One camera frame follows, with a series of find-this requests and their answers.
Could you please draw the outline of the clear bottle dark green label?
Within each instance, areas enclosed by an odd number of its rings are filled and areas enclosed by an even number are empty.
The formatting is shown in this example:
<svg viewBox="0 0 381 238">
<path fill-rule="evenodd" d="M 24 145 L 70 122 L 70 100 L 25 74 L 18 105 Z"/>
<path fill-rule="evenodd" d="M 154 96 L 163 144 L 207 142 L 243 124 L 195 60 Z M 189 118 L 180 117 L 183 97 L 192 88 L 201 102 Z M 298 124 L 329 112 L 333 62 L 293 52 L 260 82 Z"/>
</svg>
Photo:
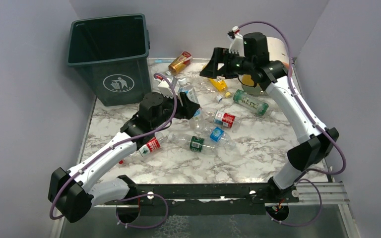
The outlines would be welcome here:
<svg viewBox="0 0 381 238">
<path fill-rule="evenodd" d="M 167 136 L 167 140 L 183 149 L 205 154 L 205 155 L 217 155 L 218 150 L 216 144 L 209 138 L 189 135 L 189 134 L 173 134 L 170 133 Z"/>
</svg>

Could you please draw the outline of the clear bottle red white label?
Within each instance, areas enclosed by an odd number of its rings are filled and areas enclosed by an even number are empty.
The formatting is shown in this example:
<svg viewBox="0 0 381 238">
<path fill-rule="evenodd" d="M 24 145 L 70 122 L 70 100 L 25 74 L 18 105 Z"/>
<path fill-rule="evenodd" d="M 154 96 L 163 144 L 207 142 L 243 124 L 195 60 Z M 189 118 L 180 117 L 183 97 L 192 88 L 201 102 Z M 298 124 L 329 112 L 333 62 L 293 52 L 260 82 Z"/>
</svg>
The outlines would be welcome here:
<svg viewBox="0 0 381 238">
<path fill-rule="evenodd" d="M 214 123 L 215 125 L 222 126 L 223 128 L 228 128 L 233 132 L 236 132 L 240 129 L 240 118 L 234 114 L 214 108 L 203 108 L 202 111 L 204 118 L 207 121 Z"/>
</svg>

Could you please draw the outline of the green tinted plastic bottle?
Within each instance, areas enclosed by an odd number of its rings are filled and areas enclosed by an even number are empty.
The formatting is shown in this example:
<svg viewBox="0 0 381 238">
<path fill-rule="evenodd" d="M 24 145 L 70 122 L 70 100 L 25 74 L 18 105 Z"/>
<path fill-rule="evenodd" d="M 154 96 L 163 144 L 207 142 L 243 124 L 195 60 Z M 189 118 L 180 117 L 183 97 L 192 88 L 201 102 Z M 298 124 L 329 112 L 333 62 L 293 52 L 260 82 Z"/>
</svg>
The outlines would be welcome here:
<svg viewBox="0 0 381 238">
<path fill-rule="evenodd" d="M 240 89 L 235 92 L 233 101 L 249 109 L 258 117 L 273 117 L 276 115 L 276 111 L 273 111 L 268 103 L 261 101 Z"/>
</svg>

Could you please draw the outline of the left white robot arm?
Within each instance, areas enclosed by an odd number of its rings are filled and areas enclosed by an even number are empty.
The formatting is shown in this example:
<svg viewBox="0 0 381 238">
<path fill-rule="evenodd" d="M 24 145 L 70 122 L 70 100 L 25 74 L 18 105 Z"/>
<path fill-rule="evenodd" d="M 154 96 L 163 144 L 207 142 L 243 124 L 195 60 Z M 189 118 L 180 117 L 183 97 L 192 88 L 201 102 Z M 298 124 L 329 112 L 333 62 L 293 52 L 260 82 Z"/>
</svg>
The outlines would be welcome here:
<svg viewBox="0 0 381 238">
<path fill-rule="evenodd" d="M 162 130 L 172 119 L 191 119 L 200 108 L 186 93 L 172 98 L 157 92 L 147 93 L 138 111 L 112 139 L 84 162 L 64 170 L 59 167 L 51 174 L 48 200 L 52 203 L 49 217 L 65 217 L 74 223 L 99 204 L 124 199 L 129 193 L 128 183 L 117 178 L 97 184 L 115 164 L 128 157 Z"/>
</svg>

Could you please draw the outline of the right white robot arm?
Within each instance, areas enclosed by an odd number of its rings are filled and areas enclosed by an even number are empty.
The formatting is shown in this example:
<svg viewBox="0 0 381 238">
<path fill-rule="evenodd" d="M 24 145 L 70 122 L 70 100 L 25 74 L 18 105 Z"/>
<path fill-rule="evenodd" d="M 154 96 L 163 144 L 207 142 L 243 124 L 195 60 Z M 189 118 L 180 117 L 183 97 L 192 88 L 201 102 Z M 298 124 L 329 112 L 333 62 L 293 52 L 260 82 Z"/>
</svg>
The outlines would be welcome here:
<svg viewBox="0 0 381 238">
<path fill-rule="evenodd" d="M 299 145 L 287 152 L 288 161 L 268 180 L 266 193 L 271 199 L 283 198 L 304 172 L 330 153 L 332 142 L 338 139 L 339 133 L 336 128 L 328 128 L 314 118 L 314 113 L 295 88 L 288 69 L 279 60 L 270 60 L 264 34 L 247 33 L 234 37 L 233 41 L 243 46 L 244 55 L 239 55 L 235 50 L 216 47 L 200 75 L 212 79 L 218 76 L 231 79 L 250 75 L 252 81 L 282 110 Z"/>
</svg>

